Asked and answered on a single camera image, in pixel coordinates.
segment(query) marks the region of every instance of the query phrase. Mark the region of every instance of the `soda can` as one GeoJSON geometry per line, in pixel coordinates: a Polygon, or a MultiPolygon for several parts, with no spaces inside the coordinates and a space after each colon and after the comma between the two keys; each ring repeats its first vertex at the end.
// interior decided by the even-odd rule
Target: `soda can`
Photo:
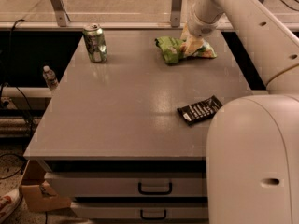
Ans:
{"type": "Polygon", "coordinates": [[[107,59],[107,48],[103,29],[92,23],[84,27],[84,40],[91,62],[101,63],[107,59]]]}

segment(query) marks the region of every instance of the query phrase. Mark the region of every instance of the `table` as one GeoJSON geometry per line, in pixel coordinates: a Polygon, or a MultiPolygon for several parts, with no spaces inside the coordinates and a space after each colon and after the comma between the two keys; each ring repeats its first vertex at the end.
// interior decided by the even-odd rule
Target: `table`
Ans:
{"type": "Polygon", "coordinates": [[[216,59],[164,63],[155,38],[180,30],[106,30],[107,62],[91,63],[84,41],[24,156],[47,171],[80,217],[99,221],[208,218],[206,136],[178,107],[212,95],[223,104],[251,95],[221,33],[216,59]]]}

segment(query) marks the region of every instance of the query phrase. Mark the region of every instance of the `black handle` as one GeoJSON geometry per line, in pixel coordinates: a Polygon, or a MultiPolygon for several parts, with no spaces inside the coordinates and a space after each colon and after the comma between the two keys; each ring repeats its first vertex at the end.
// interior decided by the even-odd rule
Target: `black handle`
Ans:
{"type": "Polygon", "coordinates": [[[140,210],[140,217],[143,220],[165,220],[167,217],[167,212],[164,210],[164,215],[162,217],[144,217],[143,210],[140,210]]]}
{"type": "Polygon", "coordinates": [[[168,184],[167,191],[144,191],[142,190],[142,183],[138,183],[138,191],[142,195],[169,195],[172,192],[172,183],[168,184]]]}

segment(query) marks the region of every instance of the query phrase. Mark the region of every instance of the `plastic bottle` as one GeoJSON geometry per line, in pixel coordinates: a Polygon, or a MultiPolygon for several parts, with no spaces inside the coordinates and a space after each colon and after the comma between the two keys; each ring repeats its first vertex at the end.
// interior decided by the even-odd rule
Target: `plastic bottle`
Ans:
{"type": "Polygon", "coordinates": [[[59,83],[55,72],[52,71],[47,65],[44,66],[43,77],[51,91],[54,91],[58,87],[59,83]]]}

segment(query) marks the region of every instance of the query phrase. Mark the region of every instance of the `brown box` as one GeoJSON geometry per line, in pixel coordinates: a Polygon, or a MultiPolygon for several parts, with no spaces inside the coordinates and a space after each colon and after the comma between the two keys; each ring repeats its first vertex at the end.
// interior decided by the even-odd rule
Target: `brown box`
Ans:
{"type": "Polygon", "coordinates": [[[45,181],[45,171],[37,161],[28,161],[20,184],[20,191],[31,212],[48,212],[69,207],[71,200],[59,196],[45,181]]]}

